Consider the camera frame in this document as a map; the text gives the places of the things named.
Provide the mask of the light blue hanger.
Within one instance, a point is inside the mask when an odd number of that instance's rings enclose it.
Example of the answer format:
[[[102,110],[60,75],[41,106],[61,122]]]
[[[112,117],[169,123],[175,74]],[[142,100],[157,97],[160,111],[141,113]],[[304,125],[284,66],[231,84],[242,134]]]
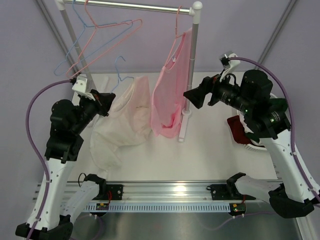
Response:
[[[124,84],[131,84],[135,81],[135,77],[121,73],[121,65],[125,62],[126,59],[122,55],[119,55],[114,61],[115,76],[109,80],[109,90],[113,94],[116,94],[118,88]]]
[[[129,21],[124,21],[124,22],[120,22],[120,23],[107,23],[107,24],[102,24],[102,25],[98,25],[93,17],[90,15],[90,13],[87,11],[86,14],[88,15],[88,17],[90,18],[90,21],[92,22],[91,25],[88,25],[83,18],[80,16],[80,14],[78,13],[78,11],[75,8],[75,1],[72,0],[71,1],[71,5],[72,5],[72,9],[73,11],[76,13],[77,17],[79,18],[79,20],[82,22],[83,25],[83,29],[82,32],[80,33],[80,35],[76,36],[74,29],[72,27],[72,24],[70,22],[70,19],[68,17],[66,8],[65,8],[65,2],[63,0],[57,0],[56,5],[62,15],[62,18],[64,20],[64,23],[67,27],[67,30],[69,32],[69,35],[71,37],[72,40],[72,46],[70,47],[70,49],[67,51],[67,53],[65,54],[65,58],[67,59],[71,52],[73,50],[76,51],[78,57],[75,63],[73,63],[71,65],[71,67],[69,68],[69,70],[74,70],[79,64],[82,65],[82,68],[75,71],[72,75],[69,74],[69,71],[66,71],[65,74],[67,77],[69,78],[73,78],[79,74],[86,74],[88,75],[90,73],[89,70],[89,66],[92,65],[94,62],[96,62],[99,58],[101,58],[103,56],[103,54],[97,56],[97,58],[93,59],[91,62],[87,63],[86,59],[91,57],[92,55],[94,55],[96,52],[98,52],[101,48],[105,47],[106,45],[108,45],[109,43],[111,43],[112,41],[114,41],[115,39],[119,38],[120,36],[122,36],[124,33],[126,33],[132,26],[133,26],[133,22],[131,20]],[[118,35],[114,36],[113,38],[111,38],[109,41],[105,42],[103,45],[101,45],[100,47],[98,47],[95,51],[91,52],[89,55],[84,56],[85,50],[87,49],[87,47],[89,46],[89,44],[91,43],[91,41],[93,40],[94,36],[96,35],[96,33],[98,32],[98,30],[100,29],[106,29],[106,28],[111,28],[111,27],[118,27],[118,26],[122,26],[122,25],[126,25],[126,28],[120,32]],[[82,35],[85,33],[86,29],[93,29],[92,35],[90,36],[90,38],[88,39],[86,45],[81,48],[80,44],[79,44],[79,40],[82,37]]]

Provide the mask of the cream white t shirt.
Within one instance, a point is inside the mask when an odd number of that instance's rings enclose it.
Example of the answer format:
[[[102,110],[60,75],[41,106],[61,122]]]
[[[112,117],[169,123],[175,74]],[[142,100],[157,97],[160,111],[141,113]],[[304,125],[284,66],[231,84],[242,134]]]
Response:
[[[136,77],[115,100],[107,117],[99,117],[90,137],[90,153],[100,172],[122,164],[121,147],[144,143],[151,133],[151,95],[149,78]]]

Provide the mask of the dark red t shirt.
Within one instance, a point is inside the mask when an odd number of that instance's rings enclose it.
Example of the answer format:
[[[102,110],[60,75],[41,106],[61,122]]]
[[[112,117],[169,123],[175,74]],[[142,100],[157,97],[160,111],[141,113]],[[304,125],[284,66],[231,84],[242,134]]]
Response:
[[[240,121],[240,116],[235,115],[227,119],[227,124],[231,130],[233,140],[237,144],[251,144],[251,140],[246,136],[245,129]]]

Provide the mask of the green and white t shirt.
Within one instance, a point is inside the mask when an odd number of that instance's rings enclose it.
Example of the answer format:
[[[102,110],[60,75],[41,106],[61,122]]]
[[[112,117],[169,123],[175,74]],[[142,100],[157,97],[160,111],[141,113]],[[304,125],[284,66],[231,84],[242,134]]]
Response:
[[[291,130],[287,109],[288,103],[284,98],[270,98],[254,105],[253,109],[244,115],[244,122],[256,138],[276,140],[280,133]]]

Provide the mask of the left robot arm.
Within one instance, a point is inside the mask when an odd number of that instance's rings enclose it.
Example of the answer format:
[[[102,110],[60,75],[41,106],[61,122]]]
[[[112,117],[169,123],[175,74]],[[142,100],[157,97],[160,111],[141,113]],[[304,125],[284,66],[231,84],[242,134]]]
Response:
[[[27,240],[68,240],[84,208],[108,192],[106,180],[88,174],[80,189],[62,206],[69,176],[82,144],[81,132],[96,115],[108,116],[114,93],[91,90],[92,99],[80,97],[78,105],[62,99],[52,106],[50,137],[45,151],[45,174],[32,215],[16,227],[15,235]]]

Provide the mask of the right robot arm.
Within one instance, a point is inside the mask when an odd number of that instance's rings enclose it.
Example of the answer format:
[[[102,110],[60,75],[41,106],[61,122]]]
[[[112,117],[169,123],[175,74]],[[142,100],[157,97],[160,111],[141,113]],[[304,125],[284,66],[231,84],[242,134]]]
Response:
[[[241,200],[244,196],[269,203],[282,218],[305,217],[315,209],[320,196],[320,186],[308,186],[299,171],[305,168],[295,158],[299,153],[292,149],[293,124],[289,122],[286,111],[288,102],[284,98],[272,98],[273,83],[261,70],[247,70],[240,84],[230,82],[230,75],[207,76],[198,87],[184,92],[197,109],[203,107],[207,94],[211,94],[209,106],[222,102],[244,116],[244,122],[259,138],[276,165],[282,183],[254,179],[239,172],[226,181],[226,193],[230,198]]]

